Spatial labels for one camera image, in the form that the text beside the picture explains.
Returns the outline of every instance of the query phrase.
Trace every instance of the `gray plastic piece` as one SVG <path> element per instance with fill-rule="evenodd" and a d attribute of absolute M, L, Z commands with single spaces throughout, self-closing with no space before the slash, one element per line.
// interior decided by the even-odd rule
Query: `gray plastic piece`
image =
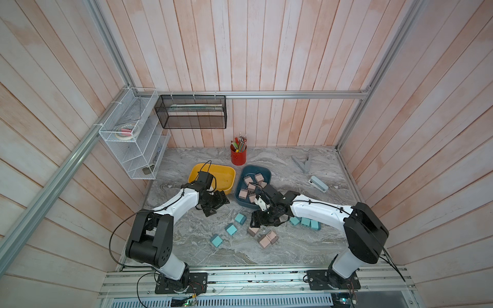
<path fill-rule="evenodd" d="M 324 182 L 314 175 L 308 180 L 308 182 L 323 193 L 329 189 Z"/>
<path fill-rule="evenodd" d="M 291 156 L 291 158 L 298 165 L 298 167 L 301 168 L 301 170 L 303 171 L 304 174 L 307 174 L 308 172 L 310 172 L 310 162 L 312 161 L 312 158 L 310 156 L 308 156 L 307 160 L 304 163 L 302 163 L 299 159 L 297 159 L 294 156 Z"/>

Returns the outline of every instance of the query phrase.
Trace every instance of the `white shelf organizer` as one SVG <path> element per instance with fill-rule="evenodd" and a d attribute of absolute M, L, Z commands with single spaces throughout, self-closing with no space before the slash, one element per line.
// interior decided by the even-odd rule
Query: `white shelf organizer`
<path fill-rule="evenodd" d="M 170 139 L 151 112 L 158 95 L 155 89 L 129 88 L 99 134 L 132 179 L 156 179 Z"/>

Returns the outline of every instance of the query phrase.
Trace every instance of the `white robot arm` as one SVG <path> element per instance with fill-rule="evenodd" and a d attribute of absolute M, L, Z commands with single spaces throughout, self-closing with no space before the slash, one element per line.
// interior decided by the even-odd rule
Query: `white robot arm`
<path fill-rule="evenodd" d="M 229 203 L 224 192 L 211 191 L 212 176 L 201 171 L 196 181 L 152 211 L 138 213 L 127 243 L 126 255 L 152 266 L 176 290 L 188 285 L 188 266 L 172 253 L 173 225 L 189 209 L 200 205 L 206 216 Z M 388 231 L 363 203 L 336 205 L 288 191 L 281 194 L 271 185 L 261 189 L 256 200 L 260 209 L 252 213 L 251 227 L 278 226 L 283 215 L 305 217 L 332 226 L 346 234 L 348 248 L 336 256 L 327 270 L 327 283 L 341 288 L 346 279 L 364 264 L 374 264 L 383 249 Z M 154 236 L 148 231 L 156 227 Z"/>

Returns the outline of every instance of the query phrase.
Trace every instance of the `wooden wall panel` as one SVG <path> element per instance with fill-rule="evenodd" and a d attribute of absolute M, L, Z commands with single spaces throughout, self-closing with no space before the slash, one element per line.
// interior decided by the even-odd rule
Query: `wooden wall panel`
<path fill-rule="evenodd" d="M 429 2 L 342 148 L 427 307 L 493 302 L 492 17 L 490 0 Z"/>
<path fill-rule="evenodd" d="M 135 83 L 158 91 L 364 89 L 412 2 L 160 0 L 159 12 L 158 0 L 98 1 Z M 163 44 L 173 56 L 156 63 Z M 233 100 L 224 131 L 171 132 L 178 147 L 222 147 L 239 133 L 250 146 L 336 145 L 356 103 Z"/>
<path fill-rule="evenodd" d="M 83 2 L 1 1 L 0 36 L 3 238 L 124 82 Z M 144 191 L 98 143 L 0 279 L 2 306 L 91 307 Z"/>

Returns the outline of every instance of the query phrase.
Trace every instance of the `black mesh basket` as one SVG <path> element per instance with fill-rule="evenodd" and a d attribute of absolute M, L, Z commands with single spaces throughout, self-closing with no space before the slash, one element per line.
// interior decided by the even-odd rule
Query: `black mesh basket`
<path fill-rule="evenodd" d="M 164 129 L 226 128 L 222 95 L 161 95 L 155 109 Z"/>

